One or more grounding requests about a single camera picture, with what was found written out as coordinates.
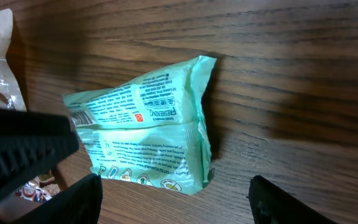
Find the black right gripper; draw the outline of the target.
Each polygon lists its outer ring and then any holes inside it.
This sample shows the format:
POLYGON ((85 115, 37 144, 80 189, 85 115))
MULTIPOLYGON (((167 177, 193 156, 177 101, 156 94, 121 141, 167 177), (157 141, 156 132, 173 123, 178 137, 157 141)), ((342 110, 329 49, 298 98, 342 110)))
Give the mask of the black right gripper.
MULTIPOLYGON (((0 109, 0 201, 79 149, 64 116, 0 109)), ((101 177, 89 174, 15 220, 18 224, 97 224, 101 177)))

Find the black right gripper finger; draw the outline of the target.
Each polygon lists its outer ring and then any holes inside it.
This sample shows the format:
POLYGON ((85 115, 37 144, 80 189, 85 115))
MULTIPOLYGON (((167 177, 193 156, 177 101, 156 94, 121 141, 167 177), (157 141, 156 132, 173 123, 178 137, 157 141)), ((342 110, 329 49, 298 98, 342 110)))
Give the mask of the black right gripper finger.
POLYGON ((261 175, 250 181, 248 199, 255 224, 336 224, 261 175))

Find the teal tissue packet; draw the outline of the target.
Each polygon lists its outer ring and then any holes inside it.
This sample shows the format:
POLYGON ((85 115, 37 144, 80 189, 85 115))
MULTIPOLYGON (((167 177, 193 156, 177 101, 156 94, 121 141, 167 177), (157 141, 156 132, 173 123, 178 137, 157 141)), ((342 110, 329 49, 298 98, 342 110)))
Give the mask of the teal tissue packet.
POLYGON ((213 175, 201 100, 215 63, 200 55, 114 88, 65 95, 91 171, 188 195, 203 190, 213 175))

